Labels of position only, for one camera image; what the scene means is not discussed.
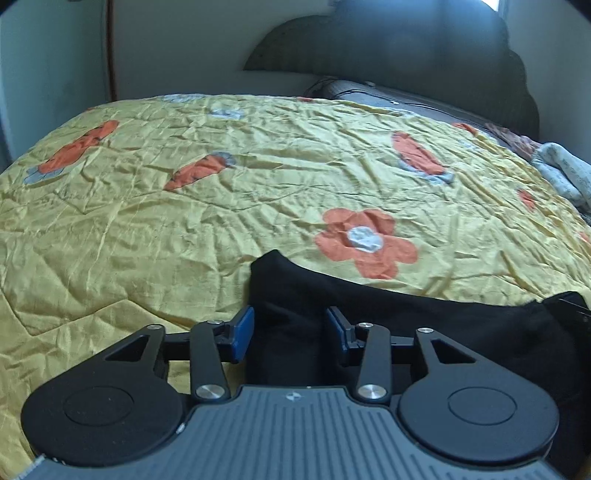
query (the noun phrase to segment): curved headboard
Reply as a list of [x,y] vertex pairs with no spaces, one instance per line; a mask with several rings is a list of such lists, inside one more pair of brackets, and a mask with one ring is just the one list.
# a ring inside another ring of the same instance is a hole
[[245,70],[372,81],[538,138],[539,116],[505,22],[478,0],[342,0],[273,29]]

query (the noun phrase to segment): bed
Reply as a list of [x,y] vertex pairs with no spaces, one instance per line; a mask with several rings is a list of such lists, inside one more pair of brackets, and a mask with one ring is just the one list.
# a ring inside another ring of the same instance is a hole
[[[19,422],[32,390],[144,325],[230,319],[252,262],[273,249],[416,296],[506,306],[574,291],[591,304],[591,229],[478,120],[537,135],[521,61],[492,29],[516,72],[495,93],[510,108],[495,95],[453,102],[427,83],[412,93],[472,112],[460,125],[387,99],[173,94],[90,109],[7,169],[0,477],[32,458]],[[247,65],[291,69],[264,51]],[[187,391],[187,365],[169,380]]]

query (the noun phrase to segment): door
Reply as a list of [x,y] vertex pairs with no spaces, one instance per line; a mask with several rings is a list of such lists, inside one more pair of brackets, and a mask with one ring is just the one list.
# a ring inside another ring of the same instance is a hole
[[105,0],[17,0],[0,17],[0,118],[11,160],[108,101]]

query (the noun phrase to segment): white flower center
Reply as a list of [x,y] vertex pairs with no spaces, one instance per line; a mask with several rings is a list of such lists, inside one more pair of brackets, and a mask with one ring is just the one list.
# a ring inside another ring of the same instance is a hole
[[384,246],[384,240],[368,226],[354,226],[347,238],[357,250],[373,254]]

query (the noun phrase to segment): black pants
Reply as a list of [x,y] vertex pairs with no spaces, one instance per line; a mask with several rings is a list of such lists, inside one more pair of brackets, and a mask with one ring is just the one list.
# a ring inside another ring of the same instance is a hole
[[[358,368],[342,368],[322,335],[324,310],[337,306],[351,321],[372,322],[392,335],[429,326],[545,389],[560,426],[548,461],[572,478],[590,450],[591,351],[572,318],[553,309],[558,298],[585,306],[575,292],[518,307],[460,303],[366,287],[298,267],[271,251],[251,267],[249,303],[256,314],[247,353],[250,384],[349,385]],[[410,375],[396,367],[403,390]]]

